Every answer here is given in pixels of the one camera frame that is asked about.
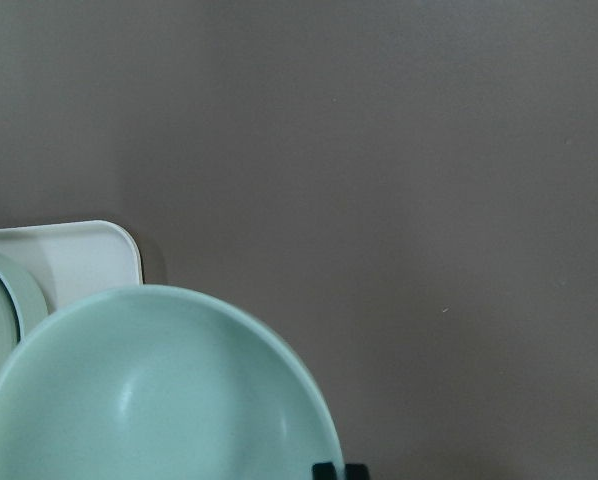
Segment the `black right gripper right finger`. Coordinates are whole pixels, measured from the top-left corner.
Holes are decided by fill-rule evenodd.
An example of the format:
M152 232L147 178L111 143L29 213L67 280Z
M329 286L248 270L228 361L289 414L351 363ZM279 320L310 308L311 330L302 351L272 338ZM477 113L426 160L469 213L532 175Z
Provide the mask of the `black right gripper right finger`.
M362 463L348 463L345 465L346 480L369 480L369 469Z

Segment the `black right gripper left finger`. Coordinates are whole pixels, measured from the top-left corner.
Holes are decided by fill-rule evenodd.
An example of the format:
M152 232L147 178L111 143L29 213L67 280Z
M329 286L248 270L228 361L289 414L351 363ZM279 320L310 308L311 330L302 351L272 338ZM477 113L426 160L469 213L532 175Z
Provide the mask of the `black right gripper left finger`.
M337 470L333 463L316 463L312 466L313 480L337 480Z

